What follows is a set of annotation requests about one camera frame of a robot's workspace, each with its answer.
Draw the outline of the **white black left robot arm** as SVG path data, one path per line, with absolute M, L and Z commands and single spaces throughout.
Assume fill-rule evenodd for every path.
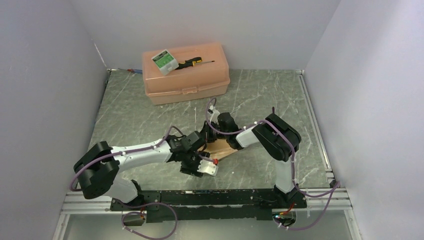
M 101 196 L 117 198 L 131 210 L 144 203 L 140 185 L 134 180 L 117 178 L 117 175 L 137 167 L 156 163 L 180 162 L 180 172 L 196 177 L 215 176 L 216 160 L 199 149 L 206 143 L 198 131 L 175 136 L 167 133 L 153 142 L 132 146 L 109 146 L 106 141 L 95 144 L 73 166 L 80 191 L 87 200 Z

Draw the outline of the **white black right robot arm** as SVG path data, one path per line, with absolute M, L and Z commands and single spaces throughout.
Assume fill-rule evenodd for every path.
M 251 145 L 261 144 L 266 152 L 275 160 L 276 203 L 287 208 L 295 201 L 293 190 L 298 186 L 295 180 L 294 164 L 296 152 L 302 137 L 275 113 L 269 114 L 249 127 L 239 128 L 228 112 L 215 114 L 208 110 L 205 124 L 210 131 L 223 137 L 230 148 L 242 150 Z

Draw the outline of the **peach satin napkin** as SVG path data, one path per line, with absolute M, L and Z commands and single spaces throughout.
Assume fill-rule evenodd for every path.
M 203 151 L 210 154 L 210 159 L 221 161 L 223 158 L 236 153 L 238 150 L 230 147 L 225 139 L 217 139 L 214 142 L 207 143 Z

